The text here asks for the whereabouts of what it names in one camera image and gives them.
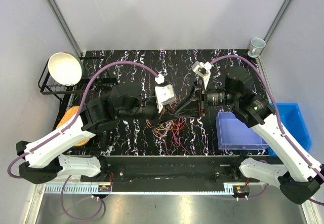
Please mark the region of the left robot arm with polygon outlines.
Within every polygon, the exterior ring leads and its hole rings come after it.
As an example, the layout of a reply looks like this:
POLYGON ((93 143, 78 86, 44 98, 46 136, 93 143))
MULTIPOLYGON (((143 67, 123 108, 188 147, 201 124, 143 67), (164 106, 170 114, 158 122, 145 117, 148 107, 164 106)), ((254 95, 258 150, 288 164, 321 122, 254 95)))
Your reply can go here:
POLYGON ((109 177, 109 168, 104 160, 71 157, 64 152, 77 143, 114 129, 119 120, 154 120, 161 116, 164 105, 174 102, 176 96, 170 84, 158 85, 154 91, 152 97, 142 100, 140 86, 134 83, 115 85, 105 96, 80 107, 80 113, 42 139, 17 143, 17 154, 25 160, 18 167, 19 177, 34 184, 70 175, 105 181, 109 177))

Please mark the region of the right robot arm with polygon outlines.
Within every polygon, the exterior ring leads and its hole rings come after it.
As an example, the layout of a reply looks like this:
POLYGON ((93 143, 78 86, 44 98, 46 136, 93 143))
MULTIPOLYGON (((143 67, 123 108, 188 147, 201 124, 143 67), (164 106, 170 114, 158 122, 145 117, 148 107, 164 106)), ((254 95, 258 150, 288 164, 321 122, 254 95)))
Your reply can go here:
POLYGON ((234 181, 254 178, 281 190, 295 204, 302 204, 323 184, 323 165, 302 148, 284 127, 274 104, 252 91, 253 78, 243 67, 228 69, 224 87, 208 90, 210 69, 203 63, 192 70, 202 78, 190 94, 175 108, 175 115, 199 118, 208 106, 232 105, 235 117, 257 133, 275 151, 282 165, 270 165, 251 157, 242 157, 230 168, 234 181))

